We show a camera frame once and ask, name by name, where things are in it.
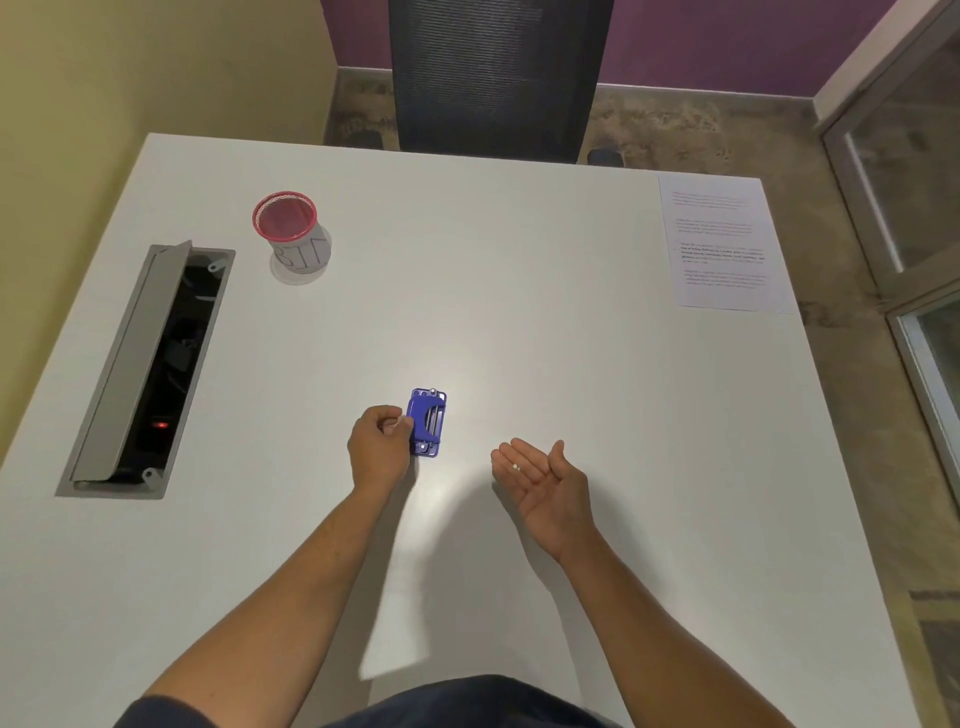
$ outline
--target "beige wall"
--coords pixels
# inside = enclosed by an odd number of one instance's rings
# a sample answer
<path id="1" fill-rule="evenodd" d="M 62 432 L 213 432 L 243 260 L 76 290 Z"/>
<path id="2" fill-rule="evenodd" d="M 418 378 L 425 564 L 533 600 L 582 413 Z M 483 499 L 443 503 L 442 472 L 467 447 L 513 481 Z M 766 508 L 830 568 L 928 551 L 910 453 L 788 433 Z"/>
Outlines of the beige wall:
<path id="1" fill-rule="evenodd" d="M 319 144 L 335 78 L 320 0 L 3 3 L 0 459 L 146 132 Z"/>

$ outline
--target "open palm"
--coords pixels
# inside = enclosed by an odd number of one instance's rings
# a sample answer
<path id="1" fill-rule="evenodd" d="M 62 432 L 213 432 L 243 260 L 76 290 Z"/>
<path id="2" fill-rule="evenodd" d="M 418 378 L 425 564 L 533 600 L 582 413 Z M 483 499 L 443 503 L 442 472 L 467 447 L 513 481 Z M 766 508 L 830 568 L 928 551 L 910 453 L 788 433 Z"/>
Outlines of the open palm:
<path id="1" fill-rule="evenodd" d="M 566 461 L 563 440 L 546 454 L 514 438 L 491 452 L 491 462 L 530 535 L 556 561 L 595 532 L 587 476 Z"/>

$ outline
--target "dark shirt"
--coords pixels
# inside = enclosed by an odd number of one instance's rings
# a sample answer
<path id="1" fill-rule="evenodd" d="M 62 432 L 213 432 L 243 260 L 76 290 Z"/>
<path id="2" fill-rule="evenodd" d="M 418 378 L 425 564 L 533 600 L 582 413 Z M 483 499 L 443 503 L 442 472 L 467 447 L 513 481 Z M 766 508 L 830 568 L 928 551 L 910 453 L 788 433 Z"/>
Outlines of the dark shirt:
<path id="1" fill-rule="evenodd" d="M 133 703 L 115 728 L 214 728 L 201 713 L 154 695 Z M 327 728 L 605 728 L 581 708 L 500 675 L 423 685 Z"/>

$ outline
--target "purple wall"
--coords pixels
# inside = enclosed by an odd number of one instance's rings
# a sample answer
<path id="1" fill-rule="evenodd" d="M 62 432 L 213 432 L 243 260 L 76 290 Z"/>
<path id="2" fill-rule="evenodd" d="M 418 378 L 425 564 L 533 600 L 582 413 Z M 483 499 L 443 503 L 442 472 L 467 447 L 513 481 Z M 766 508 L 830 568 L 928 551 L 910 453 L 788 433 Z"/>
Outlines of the purple wall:
<path id="1" fill-rule="evenodd" d="M 387 0 L 322 0 L 340 65 L 390 67 Z M 600 81 L 812 96 L 894 0 L 616 0 Z"/>

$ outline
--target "pink rim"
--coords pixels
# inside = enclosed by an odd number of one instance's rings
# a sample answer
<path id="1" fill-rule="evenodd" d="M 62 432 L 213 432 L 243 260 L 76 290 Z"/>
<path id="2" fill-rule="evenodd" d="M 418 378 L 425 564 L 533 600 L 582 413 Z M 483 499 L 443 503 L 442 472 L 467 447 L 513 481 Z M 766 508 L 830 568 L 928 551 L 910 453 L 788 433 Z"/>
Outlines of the pink rim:
<path id="1" fill-rule="evenodd" d="M 274 200 L 280 197 L 296 197 L 298 200 L 303 200 L 308 205 L 310 205 L 310 224 L 306 226 L 303 232 L 300 232 L 292 237 L 272 237 L 266 232 L 260 229 L 260 210 L 269 205 Z M 256 204 L 256 207 L 253 208 L 253 229 L 256 230 L 256 234 L 265 240 L 269 240 L 272 243 L 292 243 L 294 240 L 300 240 L 304 235 L 314 229 L 314 226 L 317 225 L 317 206 L 313 204 L 313 200 L 304 195 L 302 192 L 293 192 L 291 190 L 286 190 L 284 192 L 275 192 L 272 195 L 267 195 L 260 202 Z"/>

